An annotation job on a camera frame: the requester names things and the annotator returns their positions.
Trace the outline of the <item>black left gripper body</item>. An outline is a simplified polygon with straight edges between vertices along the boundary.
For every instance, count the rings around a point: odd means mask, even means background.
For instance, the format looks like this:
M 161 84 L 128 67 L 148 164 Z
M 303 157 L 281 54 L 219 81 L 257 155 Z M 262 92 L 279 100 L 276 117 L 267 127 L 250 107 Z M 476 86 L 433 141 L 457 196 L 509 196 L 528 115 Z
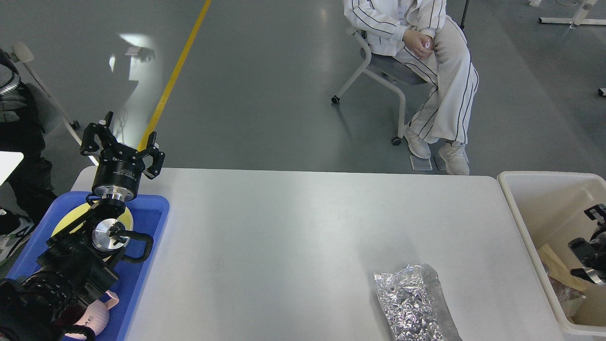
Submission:
M 99 156 L 99 166 L 93 180 L 92 192 L 97 197 L 117 194 L 123 202 L 138 196 L 139 183 L 145 164 L 142 160 L 128 158 L 122 161 L 116 157 Z

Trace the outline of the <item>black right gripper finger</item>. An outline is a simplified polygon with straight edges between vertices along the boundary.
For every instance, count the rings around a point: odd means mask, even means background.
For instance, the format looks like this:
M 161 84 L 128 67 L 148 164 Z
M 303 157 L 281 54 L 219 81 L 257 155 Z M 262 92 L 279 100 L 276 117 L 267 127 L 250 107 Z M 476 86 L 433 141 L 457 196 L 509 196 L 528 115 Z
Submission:
M 606 272 L 601 272 L 591 267 L 590 258 L 594 249 L 589 245 L 589 242 L 584 238 L 576 238 L 569 242 L 568 246 L 582 264 L 581 268 L 570 270 L 570 274 L 597 285 L 606 284 Z
M 588 209 L 585 209 L 584 214 L 592 221 L 597 221 L 597 226 L 605 227 L 606 225 L 606 206 L 597 204 Z

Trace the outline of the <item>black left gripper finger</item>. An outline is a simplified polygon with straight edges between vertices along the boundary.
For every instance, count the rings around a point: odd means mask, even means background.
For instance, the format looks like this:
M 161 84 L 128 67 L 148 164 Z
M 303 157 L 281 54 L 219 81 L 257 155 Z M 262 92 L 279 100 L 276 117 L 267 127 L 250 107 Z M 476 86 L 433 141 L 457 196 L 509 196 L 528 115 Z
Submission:
M 146 147 L 142 151 L 135 153 L 135 164 L 143 165 L 143 175 L 148 179 L 154 179 L 160 175 L 165 159 L 165 153 L 160 151 L 160 147 L 156 144 L 156 136 L 156 132 L 150 133 L 146 142 Z M 152 157 L 152 162 L 149 166 L 145 166 L 145 162 L 143 162 L 145 157 Z
M 99 161 L 116 161 L 119 157 L 118 142 L 109 125 L 114 113 L 108 112 L 98 123 L 89 123 L 84 129 L 80 154 L 82 156 L 98 156 Z

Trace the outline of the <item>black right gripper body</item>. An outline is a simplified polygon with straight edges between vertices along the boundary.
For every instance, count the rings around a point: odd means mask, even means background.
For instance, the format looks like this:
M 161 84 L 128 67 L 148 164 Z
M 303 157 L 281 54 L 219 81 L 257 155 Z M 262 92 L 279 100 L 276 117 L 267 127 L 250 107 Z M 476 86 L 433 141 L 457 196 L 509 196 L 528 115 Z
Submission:
M 593 247 L 591 255 L 591 267 L 601 272 L 606 271 L 606 231 L 599 229 L 593 233 L 589 241 L 589 245 Z

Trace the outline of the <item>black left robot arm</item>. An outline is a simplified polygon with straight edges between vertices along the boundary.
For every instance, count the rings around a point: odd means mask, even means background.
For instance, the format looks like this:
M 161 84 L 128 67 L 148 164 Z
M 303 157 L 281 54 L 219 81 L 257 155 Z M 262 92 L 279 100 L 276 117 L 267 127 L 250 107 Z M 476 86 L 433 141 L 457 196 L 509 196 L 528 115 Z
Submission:
M 67 319 L 66 312 L 84 310 L 100 299 L 119 278 L 120 261 L 141 263 L 150 256 L 154 239 L 128 230 L 119 221 L 128 201 L 138 195 L 145 175 L 160 174 L 165 153 L 155 143 L 156 132 L 138 151 L 117 141 L 110 130 L 113 112 L 83 133 L 80 153 L 99 155 L 89 206 L 80 216 L 47 240 L 37 258 L 40 270 L 24 281 L 1 282 L 1 339 L 3 341 L 60 341 L 67 334 L 96 339 L 89 326 Z

